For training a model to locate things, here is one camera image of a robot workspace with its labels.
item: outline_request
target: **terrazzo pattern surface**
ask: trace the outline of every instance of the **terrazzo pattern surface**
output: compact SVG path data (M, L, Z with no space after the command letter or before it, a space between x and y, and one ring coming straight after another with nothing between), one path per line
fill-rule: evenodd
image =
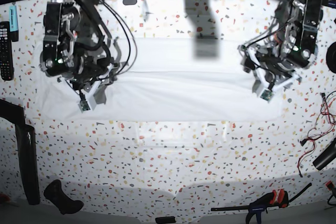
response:
M175 13L169 6L159 12L159 0L138 0L130 8L124 7L122 0L107 1L136 38L192 39L200 33L214 33L218 38L234 39L235 31L242 29L246 38L241 39L251 39L268 28L278 5L277 0L188 0L187 8L181 8L183 1L171 0L172 5L176 3L173 10L181 9ZM47 119L34 103L38 89L32 73L39 69L32 64L33 52L36 42L43 39L46 3L16 3L20 30L19 42L12 43L15 79L0 80L1 98L24 106L26 122L36 130L43 204L50 205L43 191L56 178L62 180L69 197L85 203L83 211L131 216L143 222L175 216L177 223L187 223L210 214L232 214L211 213L210 208L246 205L273 189L284 188L291 197L309 182L313 186L290 206L326 200L330 195L324 184L334 179L335 162L318 172L312 161L334 132L318 141L316 152L303 161L303 178L296 166L299 156L310 148L301 147L299 141L319 114L320 92L335 90L325 55L336 40L336 10L323 8L318 58L310 69L300 72L302 82L284 93L283 115L276 121L60 122ZM166 18L146 22L146 8ZM8 9L9 4L0 6L1 21L8 20ZM134 15L135 9L141 14ZM109 29L122 37L111 15L101 6L98 10ZM190 25L188 10L199 13L200 18L212 12L214 20L203 23L207 25ZM248 26L254 29L245 30ZM318 126L328 128L324 120ZM24 193L13 125L0 120L0 136L0 191L15 200Z

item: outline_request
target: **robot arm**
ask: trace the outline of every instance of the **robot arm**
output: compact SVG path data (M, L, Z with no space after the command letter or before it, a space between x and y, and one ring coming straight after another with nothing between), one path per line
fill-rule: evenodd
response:
M297 69L309 68L317 57L316 38L322 19L322 0L291 0L277 20L278 29L270 33L263 45L243 45L244 70L256 74L253 91L270 101L274 94L290 87L301 77Z
M92 23L98 37L94 46L77 41L76 28L82 15L75 3ZM82 0L50 0L47 3L40 68L49 77L62 76L70 82L72 88L79 92L81 111L93 110L101 102L95 98L96 94L103 90L103 86L113 83L113 73L119 67L113 63L99 25L102 25L102 20L96 9L88 8ZM100 48L104 56L90 55Z

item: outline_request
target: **red wire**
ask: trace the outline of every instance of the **red wire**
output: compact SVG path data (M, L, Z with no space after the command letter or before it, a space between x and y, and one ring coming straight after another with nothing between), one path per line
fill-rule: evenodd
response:
M300 170L300 164L302 163L302 161L313 154L313 152L316 150L316 140L320 139L321 137L329 134L330 132L332 132L335 128L335 125L336 125L336 121L335 121L335 116L333 114L330 113L329 111L329 108L331 106L331 104L336 100L336 98L334 98L331 103L328 105L325 97L322 98L323 99L323 104L321 106L321 112L320 114L318 115L318 117L316 118L316 121L315 121L315 126L313 128L311 128L308 133L307 133L307 138L306 140L309 141L309 142L312 142L313 143L313 148L310 150L310 151L307 151L305 152L304 154L302 154L300 157L299 157L299 160L298 160L298 165L297 165L297 168L299 170L299 174L300 174L300 177L303 177L302 174L301 174L301 170ZM320 116L323 115L323 116L327 116L327 121L328 121L328 124L330 124L330 128L325 131L325 132L322 132L321 134L315 134L313 136L309 136L309 133L312 131L312 130L317 130L317 122L320 118Z

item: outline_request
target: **white cloth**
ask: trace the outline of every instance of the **white cloth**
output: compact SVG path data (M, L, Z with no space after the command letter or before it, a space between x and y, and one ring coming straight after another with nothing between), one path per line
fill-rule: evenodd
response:
M243 72L239 43L217 40L213 47L211 40L199 40L202 46L196 47L193 39L136 39L133 67L108 86L105 105L84 113L64 82L37 69L37 103L57 120L266 121L281 114L281 92L270 103L252 93L255 78ZM126 41L120 47L127 51ZM204 56L196 57L195 48Z

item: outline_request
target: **tv remote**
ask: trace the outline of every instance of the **tv remote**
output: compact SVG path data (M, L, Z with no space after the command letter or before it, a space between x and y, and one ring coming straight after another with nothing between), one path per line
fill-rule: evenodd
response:
M12 42L9 36L9 22L0 22L0 72L4 81L14 77Z

